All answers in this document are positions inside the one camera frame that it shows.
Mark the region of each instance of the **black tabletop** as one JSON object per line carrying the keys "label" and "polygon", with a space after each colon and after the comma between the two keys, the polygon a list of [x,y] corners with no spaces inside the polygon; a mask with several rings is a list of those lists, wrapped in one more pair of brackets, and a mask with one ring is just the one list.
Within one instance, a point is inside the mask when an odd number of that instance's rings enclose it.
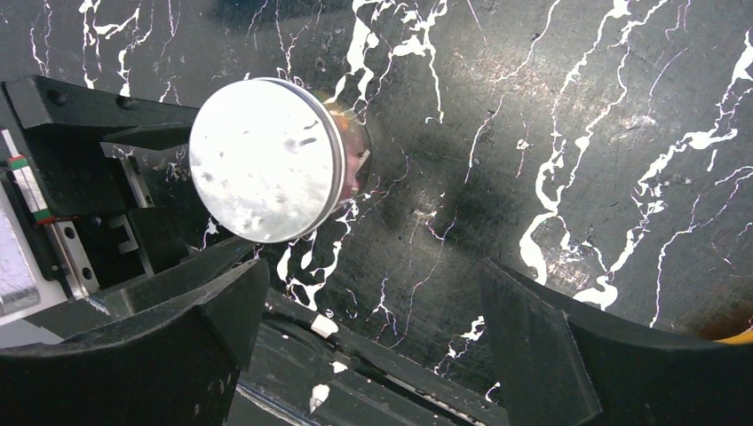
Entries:
{"label": "black tabletop", "polygon": [[[751,3],[7,3],[2,80],[198,107],[279,76],[368,111],[376,189],[259,255],[280,291],[469,389],[496,382],[483,257],[646,326],[751,327]],[[191,245],[227,236],[185,148],[107,152],[142,162]]]}

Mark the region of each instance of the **marble surface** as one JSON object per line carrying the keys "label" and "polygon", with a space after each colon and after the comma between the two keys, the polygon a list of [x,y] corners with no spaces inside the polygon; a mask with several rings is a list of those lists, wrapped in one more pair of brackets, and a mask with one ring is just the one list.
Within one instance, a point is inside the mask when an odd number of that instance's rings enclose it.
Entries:
{"label": "marble surface", "polygon": [[[368,111],[384,131],[373,191],[258,253],[301,304],[487,398],[472,277],[484,256],[646,326],[705,338],[751,327],[750,2],[0,4],[3,80],[198,107],[279,76]],[[227,236],[198,202],[185,148],[108,152],[145,164],[197,249]]]}

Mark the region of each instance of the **silver metal component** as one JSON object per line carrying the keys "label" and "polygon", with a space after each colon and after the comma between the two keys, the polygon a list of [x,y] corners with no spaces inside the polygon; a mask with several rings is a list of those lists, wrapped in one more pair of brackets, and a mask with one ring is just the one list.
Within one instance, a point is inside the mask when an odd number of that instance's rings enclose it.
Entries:
{"label": "silver metal component", "polygon": [[315,229],[336,207],[345,149],[311,93],[280,79],[232,83],[196,116],[191,178],[220,224],[247,240],[280,242]]}
{"label": "silver metal component", "polygon": [[83,299],[99,291],[97,275],[78,238],[73,222],[55,222],[44,226],[52,248],[63,265],[63,272],[74,298]]}
{"label": "silver metal component", "polygon": [[3,139],[5,139],[5,145],[8,146],[8,151],[11,152],[11,157],[18,157],[20,154],[19,148],[17,148],[16,143],[13,142],[11,133],[7,129],[2,129],[0,130],[0,134],[2,134]]}
{"label": "silver metal component", "polygon": [[3,317],[39,304],[40,296],[16,232],[2,206],[0,222],[0,317]]}
{"label": "silver metal component", "polygon": [[28,205],[28,209],[32,213],[47,209],[47,201],[42,196],[42,190],[39,188],[39,184],[36,182],[34,173],[32,173],[29,166],[24,166],[20,169],[13,171],[13,175],[16,177],[16,183],[18,184],[24,200]]}
{"label": "silver metal component", "polygon": [[124,255],[126,253],[131,253],[133,250],[138,250],[141,265],[144,267],[144,273],[147,275],[147,277],[154,275],[155,270],[152,268],[152,263],[149,262],[149,256],[147,256],[146,251],[144,251],[144,249],[139,246],[139,242],[136,241],[136,235],[134,235],[133,233],[133,229],[131,228],[131,223],[128,222],[128,218],[125,215],[113,217],[109,222],[109,226],[110,229],[117,229],[122,226],[123,229],[125,229],[125,233],[128,235],[127,241],[118,244],[118,251],[120,251],[120,253]]}
{"label": "silver metal component", "polygon": [[125,157],[120,159],[120,163],[125,171],[125,177],[128,180],[128,185],[131,187],[133,196],[136,198],[136,203],[140,208],[154,207],[155,202],[152,200],[152,194],[149,192],[147,182],[144,181],[144,177],[139,173],[138,164],[133,157]]}

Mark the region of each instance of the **jar lid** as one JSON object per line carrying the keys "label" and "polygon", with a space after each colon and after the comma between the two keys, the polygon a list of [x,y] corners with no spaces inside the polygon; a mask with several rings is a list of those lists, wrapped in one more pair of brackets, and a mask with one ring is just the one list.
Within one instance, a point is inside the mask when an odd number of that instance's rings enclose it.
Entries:
{"label": "jar lid", "polygon": [[188,145],[204,206],[232,233],[281,242],[329,216],[345,180],[345,149],[311,93],[276,78],[232,83],[199,109]]}

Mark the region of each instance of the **metal lid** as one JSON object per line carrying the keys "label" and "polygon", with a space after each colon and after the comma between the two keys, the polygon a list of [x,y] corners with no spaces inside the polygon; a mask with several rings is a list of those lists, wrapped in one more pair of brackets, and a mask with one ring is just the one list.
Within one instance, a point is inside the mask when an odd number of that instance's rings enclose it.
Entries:
{"label": "metal lid", "polygon": [[345,180],[345,149],[331,115],[279,79],[232,83],[211,95],[188,149],[204,206],[250,241],[311,232],[337,204]]}

